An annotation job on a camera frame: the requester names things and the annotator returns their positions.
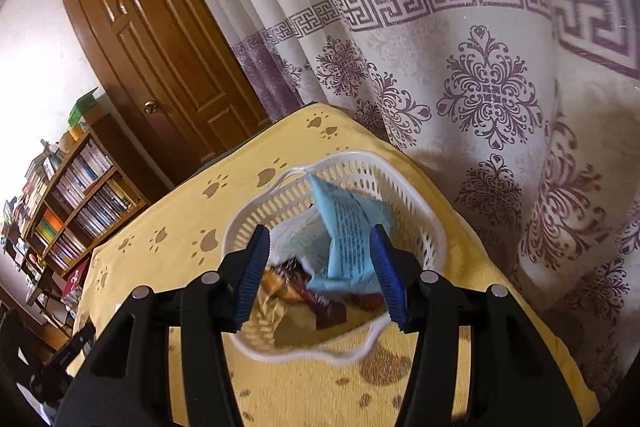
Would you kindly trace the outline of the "brown foil snack packet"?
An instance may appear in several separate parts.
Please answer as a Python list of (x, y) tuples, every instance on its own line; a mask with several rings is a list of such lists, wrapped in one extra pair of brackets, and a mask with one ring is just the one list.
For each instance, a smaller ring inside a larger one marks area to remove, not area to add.
[(302, 302), (302, 296), (281, 275), (265, 269), (250, 319), (243, 325), (243, 335), (257, 350), (273, 349), (274, 334), (283, 317)]

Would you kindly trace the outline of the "green box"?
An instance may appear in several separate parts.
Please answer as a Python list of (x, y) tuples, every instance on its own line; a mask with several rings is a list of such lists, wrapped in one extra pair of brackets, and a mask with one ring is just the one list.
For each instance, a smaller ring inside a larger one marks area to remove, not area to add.
[(96, 88), (93, 88), (81, 95), (74, 103), (67, 118), (68, 127), (74, 127), (76, 124), (87, 124), (96, 115), (99, 108), (100, 104), (96, 98)]

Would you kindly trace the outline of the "white plastic basket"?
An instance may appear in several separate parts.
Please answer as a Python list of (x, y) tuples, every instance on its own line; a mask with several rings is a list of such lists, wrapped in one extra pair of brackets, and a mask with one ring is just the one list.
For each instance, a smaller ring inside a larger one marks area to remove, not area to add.
[[(282, 171), (279, 178), (236, 213), (224, 234), (222, 253), (228, 255), (244, 248), (257, 225), (271, 229), (306, 210), (312, 203), (308, 174), (386, 202), (396, 219), (395, 230), (390, 234), (393, 244), (413, 253), (424, 269), (444, 269), (447, 236), (433, 208), (388, 161), (364, 150), (345, 150), (313, 164)], [(387, 326), (390, 316), (381, 312), (348, 332), (308, 346), (280, 349), (274, 344), (274, 328), (254, 308), (242, 329), (231, 336), (231, 342), (247, 358), (259, 362), (314, 359), (344, 365), (366, 357)]]

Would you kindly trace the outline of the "white purple patterned curtain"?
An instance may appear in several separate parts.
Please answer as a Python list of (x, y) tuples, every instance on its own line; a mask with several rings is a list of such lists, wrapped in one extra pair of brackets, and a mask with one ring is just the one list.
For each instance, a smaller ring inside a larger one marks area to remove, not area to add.
[(639, 349), (639, 0), (205, 0), (268, 116), (420, 165), (600, 402)]

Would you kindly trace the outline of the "wooden bookshelf with books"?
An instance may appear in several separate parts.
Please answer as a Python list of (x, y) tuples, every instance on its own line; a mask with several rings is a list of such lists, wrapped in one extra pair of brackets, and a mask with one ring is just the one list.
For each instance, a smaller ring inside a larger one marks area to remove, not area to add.
[(162, 180), (110, 114), (79, 124), (70, 144), (41, 143), (20, 197), (6, 204), (1, 249), (25, 279), (66, 279), (165, 193)]

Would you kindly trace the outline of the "light blue snack packet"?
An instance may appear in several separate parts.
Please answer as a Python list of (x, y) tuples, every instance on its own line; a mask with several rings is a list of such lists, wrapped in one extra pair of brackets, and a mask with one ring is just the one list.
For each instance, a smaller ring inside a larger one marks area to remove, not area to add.
[(309, 181), (330, 246), (328, 260), (311, 277), (308, 288), (325, 294), (379, 294), (370, 233), (375, 225), (382, 225), (387, 234), (393, 231), (392, 208), (382, 200), (343, 190), (313, 174)]

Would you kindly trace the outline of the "orange snack packets in basket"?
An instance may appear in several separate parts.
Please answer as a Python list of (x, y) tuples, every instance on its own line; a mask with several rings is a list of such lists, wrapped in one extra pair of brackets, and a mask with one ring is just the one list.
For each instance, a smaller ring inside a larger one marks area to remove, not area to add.
[(263, 308), (267, 300), (272, 298), (290, 307), (306, 306), (314, 314), (315, 331), (346, 323), (348, 306), (366, 313), (378, 312), (383, 308), (383, 297), (380, 294), (329, 296), (310, 289), (310, 280), (311, 275), (295, 258), (268, 267), (262, 276), (260, 306)]

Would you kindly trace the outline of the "white green snack packet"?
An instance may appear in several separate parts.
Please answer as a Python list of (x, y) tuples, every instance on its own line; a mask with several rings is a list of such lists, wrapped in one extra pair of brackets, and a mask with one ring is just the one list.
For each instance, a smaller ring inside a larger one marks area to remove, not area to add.
[(268, 265), (295, 259), (309, 275), (322, 271), (329, 261), (331, 237), (318, 208), (310, 206), (270, 231)]

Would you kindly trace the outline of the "brown wooden door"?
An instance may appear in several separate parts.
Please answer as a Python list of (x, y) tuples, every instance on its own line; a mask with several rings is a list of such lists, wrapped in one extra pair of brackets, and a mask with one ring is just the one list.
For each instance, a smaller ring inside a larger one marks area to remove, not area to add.
[(107, 96), (175, 184), (269, 117), (204, 0), (63, 0)]

